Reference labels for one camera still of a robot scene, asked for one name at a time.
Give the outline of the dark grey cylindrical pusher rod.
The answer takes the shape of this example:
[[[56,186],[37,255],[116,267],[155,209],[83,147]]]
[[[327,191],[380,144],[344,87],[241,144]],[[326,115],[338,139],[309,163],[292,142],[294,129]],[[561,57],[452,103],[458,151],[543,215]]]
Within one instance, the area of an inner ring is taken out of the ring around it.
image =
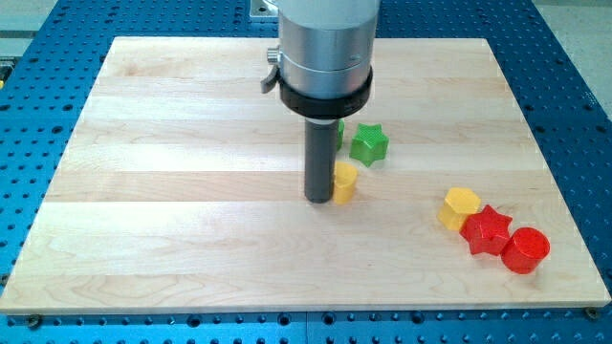
[[[305,121],[304,194],[311,203],[332,198],[338,133],[337,120]]]

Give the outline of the black pusher mounting collar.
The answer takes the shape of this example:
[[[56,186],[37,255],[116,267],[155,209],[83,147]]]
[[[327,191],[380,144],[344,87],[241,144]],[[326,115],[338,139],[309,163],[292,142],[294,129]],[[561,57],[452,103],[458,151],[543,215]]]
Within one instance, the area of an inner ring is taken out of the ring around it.
[[[280,98],[291,111],[305,117],[321,120],[341,119],[357,113],[365,106],[373,81],[373,68],[367,79],[354,93],[330,99],[307,97],[289,86],[281,77],[278,79]]]

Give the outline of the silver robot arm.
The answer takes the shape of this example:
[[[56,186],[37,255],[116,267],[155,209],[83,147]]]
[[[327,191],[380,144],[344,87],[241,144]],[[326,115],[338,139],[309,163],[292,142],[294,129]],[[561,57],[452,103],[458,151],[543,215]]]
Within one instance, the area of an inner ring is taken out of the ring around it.
[[[339,121],[367,103],[380,0],[285,0],[278,10],[278,45],[267,50],[263,94],[279,88],[288,110],[305,118],[304,195],[330,201]]]

